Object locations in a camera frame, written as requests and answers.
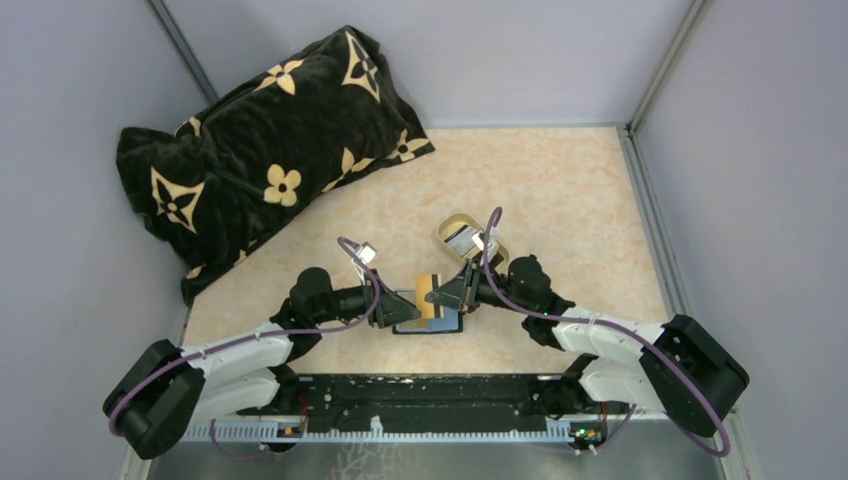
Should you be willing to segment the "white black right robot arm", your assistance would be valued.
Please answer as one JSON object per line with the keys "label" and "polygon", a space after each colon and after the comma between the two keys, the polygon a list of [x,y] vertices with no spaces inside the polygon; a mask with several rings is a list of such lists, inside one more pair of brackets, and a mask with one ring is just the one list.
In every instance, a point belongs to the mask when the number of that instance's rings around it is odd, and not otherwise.
{"label": "white black right robot arm", "polygon": [[504,273],[470,261],[426,299],[463,313],[488,305],[523,314],[522,327],[536,343],[577,354],[565,376],[581,398],[662,412],[696,436],[715,435],[750,384],[748,372],[694,318],[644,323],[587,310],[552,289],[533,255],[511,261]]}

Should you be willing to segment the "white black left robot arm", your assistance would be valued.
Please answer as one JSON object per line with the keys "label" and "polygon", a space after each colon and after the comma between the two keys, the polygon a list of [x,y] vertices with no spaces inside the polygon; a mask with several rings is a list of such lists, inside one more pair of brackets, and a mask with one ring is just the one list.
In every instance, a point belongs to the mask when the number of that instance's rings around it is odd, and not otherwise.
{"label": "white black left robot arm", "polygon": [[285,402],[289,362],[323,335],[366,322],[391,327],[420,318],[416,305],[389,289],[374,270],[359,286],[336,289],[319,267],[302,271],[280,310],[240,336],[182,348],[151,344],[103,403],[110,432],[142,459],[156,458],[197,425]]}

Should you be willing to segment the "gold card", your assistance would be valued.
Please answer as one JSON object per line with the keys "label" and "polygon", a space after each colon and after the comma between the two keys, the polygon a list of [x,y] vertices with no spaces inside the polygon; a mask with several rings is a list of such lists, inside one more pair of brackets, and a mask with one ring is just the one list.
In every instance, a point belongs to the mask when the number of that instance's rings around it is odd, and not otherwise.
{"label": "gold card", "polygon": [[421,311],[417,320],[419,328],[428,327],[430,322],[442,318],[442,307],[429,300],[429,295],[441,284],[439,274],[419,274],[415,278],[415,304]]}

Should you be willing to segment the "black leather card wallet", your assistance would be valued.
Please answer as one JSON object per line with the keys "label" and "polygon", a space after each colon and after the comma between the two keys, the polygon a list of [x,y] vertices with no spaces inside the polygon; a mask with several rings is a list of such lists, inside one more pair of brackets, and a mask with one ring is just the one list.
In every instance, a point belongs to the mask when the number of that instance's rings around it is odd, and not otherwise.
{"label": "black leather card wallet", "polygon": [[439,335],[457,334],[464,330],[463,315],[455,309],[439,307],[436,318],[419,318],[396,324],[393,335]]}

